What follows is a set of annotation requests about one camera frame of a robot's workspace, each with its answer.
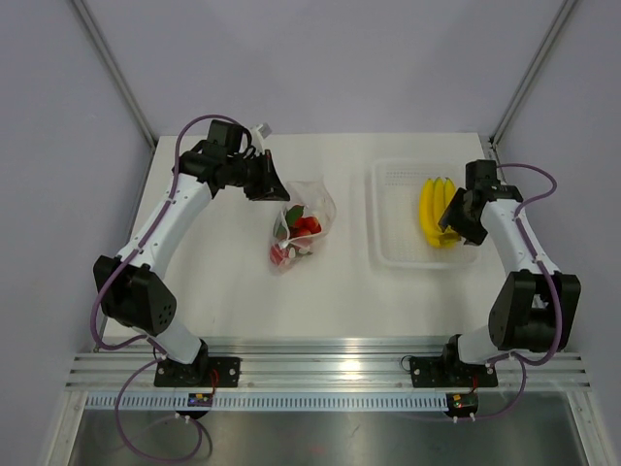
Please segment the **clear zip top bag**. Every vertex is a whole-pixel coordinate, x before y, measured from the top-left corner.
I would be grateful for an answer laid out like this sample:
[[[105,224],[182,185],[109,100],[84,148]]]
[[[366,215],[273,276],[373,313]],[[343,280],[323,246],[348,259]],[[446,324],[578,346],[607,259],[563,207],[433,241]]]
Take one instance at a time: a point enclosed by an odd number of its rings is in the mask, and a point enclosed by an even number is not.
[[[290,199],[278,210],[270,240],[272,270],[283,274],[323,248],[337,207],[323,179],[285,184]]]

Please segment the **red fruit bunch with leaves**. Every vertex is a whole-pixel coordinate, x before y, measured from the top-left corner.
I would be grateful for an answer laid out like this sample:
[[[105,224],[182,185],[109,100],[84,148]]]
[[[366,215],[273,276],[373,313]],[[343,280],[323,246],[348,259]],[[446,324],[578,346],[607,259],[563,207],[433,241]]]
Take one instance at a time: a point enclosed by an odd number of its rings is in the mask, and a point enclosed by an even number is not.
[[[280,270],[292,266],[296,261],[312,255],[313,243],[322,233],[317,216],[300,204],[284,207],[278,214],[273,227],[269,258]]]

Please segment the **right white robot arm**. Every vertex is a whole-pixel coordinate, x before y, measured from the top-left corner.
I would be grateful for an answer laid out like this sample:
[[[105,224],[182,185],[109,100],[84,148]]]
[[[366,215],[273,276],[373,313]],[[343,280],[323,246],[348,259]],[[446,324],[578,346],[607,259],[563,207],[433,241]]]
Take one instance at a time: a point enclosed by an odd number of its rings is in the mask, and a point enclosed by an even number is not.
[[[491,239],[505,281],[486,325],[454,339],[456,351],[441,360],[441,375],[462,384],[475,364],[494,365],[510,357],[532,367],[546,364],[569,341],[581,292],[577,276],[565,274],[544,251],[527,215],[537,196],[524,198],[503,183],[493,160],[466,166],[466,184],[458,189],[439,221],[470,246]]]

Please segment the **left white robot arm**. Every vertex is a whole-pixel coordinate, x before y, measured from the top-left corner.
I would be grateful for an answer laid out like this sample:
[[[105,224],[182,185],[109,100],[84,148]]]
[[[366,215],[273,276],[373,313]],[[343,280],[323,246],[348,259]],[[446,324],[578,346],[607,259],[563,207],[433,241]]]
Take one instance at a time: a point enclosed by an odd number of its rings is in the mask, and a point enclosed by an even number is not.
[[[199,386],[215,380],[209,347],[176,316],[177,299],[164,283],[170,261],[185,233],[228,186],[250,201],[287,201],[265,141],[268,124],[251,128],[228,116],[206,115],[205,139],[190,150],[174,149],[171,180],[147,222],[115,256],[100,256],[93,275],[97,287],[90,319],[98,314],[136,331],[162,357],[155,383],[163,387]]]

